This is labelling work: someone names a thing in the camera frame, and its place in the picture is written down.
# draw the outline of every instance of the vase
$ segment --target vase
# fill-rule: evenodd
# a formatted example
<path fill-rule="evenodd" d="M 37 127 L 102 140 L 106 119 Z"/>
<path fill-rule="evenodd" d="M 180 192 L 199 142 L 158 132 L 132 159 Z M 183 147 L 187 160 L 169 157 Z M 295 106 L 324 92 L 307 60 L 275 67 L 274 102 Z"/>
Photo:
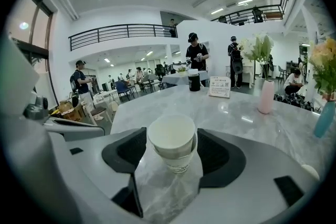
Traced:
<path fill-rule="evenodd" d="M 258 110 L 262 114 L 268 114 L 272 110 L 274 99 L 274 81 L 265 80 L 262 86 Z"/>
<path fill-rule="evenodd" d="M 329 129 L 335 115 L 335 101 L 327 102 L 321 112 L 319 119 L 315 125 L 314 135 L 323 137 Z"/>

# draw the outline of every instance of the potted plant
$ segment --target potted plant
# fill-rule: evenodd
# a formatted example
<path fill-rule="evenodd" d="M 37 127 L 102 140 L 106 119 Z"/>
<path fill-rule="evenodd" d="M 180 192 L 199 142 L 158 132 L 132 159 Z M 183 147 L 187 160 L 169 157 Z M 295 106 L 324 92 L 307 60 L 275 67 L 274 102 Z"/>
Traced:
<path fill-rule="evenodd" d="M 309 62 L 313 65 L 315 88 L 323 93 L 327 101 L 314 129 L 314 135 L 322 137 L 329 129 L 335 115 L 336 41 L 328 38 L 324 43 L 316 45 Z"/>
<path fill-rule="evenodd" d="M 273 45 L 274 42 L 268 35 L 258 35 L 255 39 L 248 41 L 247 44 L 243 44 L 243 55 L 250 61 L 260 63 L 262 71 L 265 74 L 258 105 L 258 110 L 263 114 L 268 114 L 272 110 L 274 98 L 274 81 L 268 79 L 268 70 L 265 69 Z"/>

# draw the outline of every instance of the balcony railing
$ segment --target balcony railing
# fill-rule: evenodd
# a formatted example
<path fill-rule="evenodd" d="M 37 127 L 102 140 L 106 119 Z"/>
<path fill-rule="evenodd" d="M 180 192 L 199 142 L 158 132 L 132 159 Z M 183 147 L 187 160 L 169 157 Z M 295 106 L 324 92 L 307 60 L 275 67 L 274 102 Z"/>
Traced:
<path fill-rule="evenodd" d="M 177 31 L 176 27 L 166 25 L 127 24 L 104 26 L 70 36 L 70 50 L 106 40 L 130 37 L 177 38 Z"/>
<path fill-rule="evenodd" d="M 280 5 L 252 7 L 220 16 L 211 21 L 232 25 L 262 23 L 267 20 L 282 20 L 283 10 Z"/>

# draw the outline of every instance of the shoe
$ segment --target shoe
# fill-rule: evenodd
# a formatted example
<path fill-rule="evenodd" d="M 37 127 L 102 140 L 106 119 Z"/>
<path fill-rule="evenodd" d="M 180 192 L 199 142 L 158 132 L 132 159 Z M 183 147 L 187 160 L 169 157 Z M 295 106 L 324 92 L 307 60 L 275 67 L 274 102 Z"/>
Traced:
<path fill-rule="evenodd" d="M 98 116 L 98 117 L 96 117 L 94 120 L 95 121 L 101 121 L 101 120 L 103 120 L 104 119 L 104 117 L 102 117 L 102 116 Z"/>

